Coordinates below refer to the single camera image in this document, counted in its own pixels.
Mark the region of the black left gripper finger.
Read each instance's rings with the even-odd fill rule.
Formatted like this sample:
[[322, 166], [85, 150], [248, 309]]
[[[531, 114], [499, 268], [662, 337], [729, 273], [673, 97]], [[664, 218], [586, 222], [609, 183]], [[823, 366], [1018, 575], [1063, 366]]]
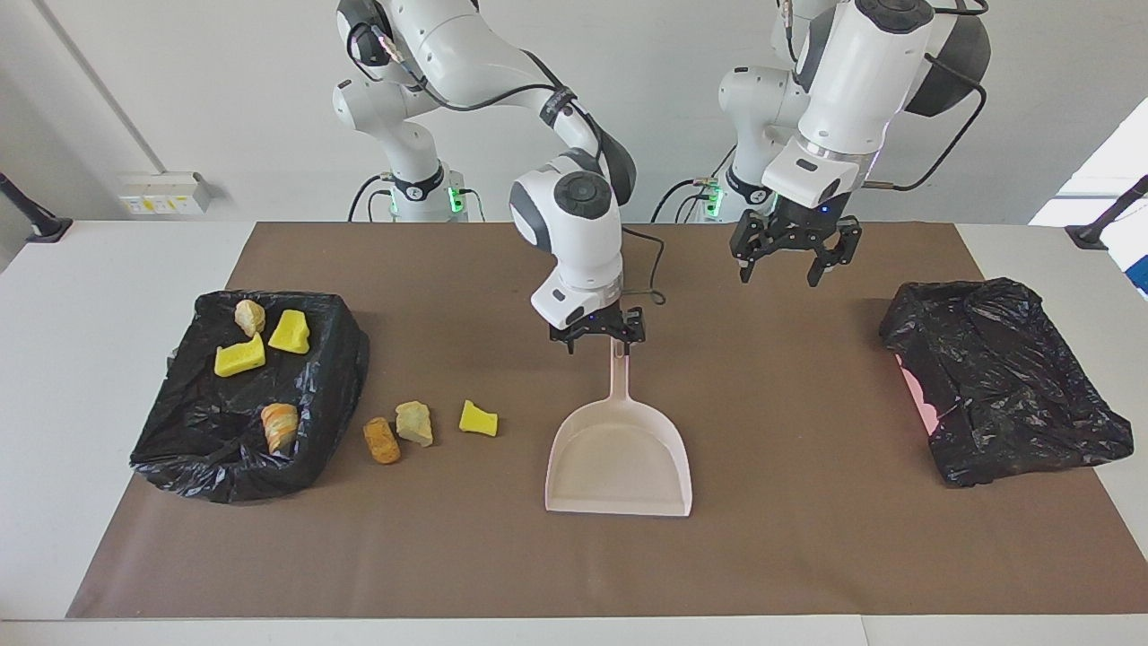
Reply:
[[739, 279], [742, 285], [751, 281], [753, 270], [760, 258], [775, 252], [774, 239], [767, 232], [763, 220], [740, 220], [735, 225], [734, 236], [730, 238], [729, 247], [735, 260], [739, 263]]
[[836, 225], [835, 246], [828, 247], [831, 238], [827, 231], [809, 233], [809, 249], [815, 254], [815, 260], [809, 268], [809, 286], [815, 289], [827, 271], [835, 266], [850, 265], [858, 250], [862, 228], [858, 220], [840, 220]]

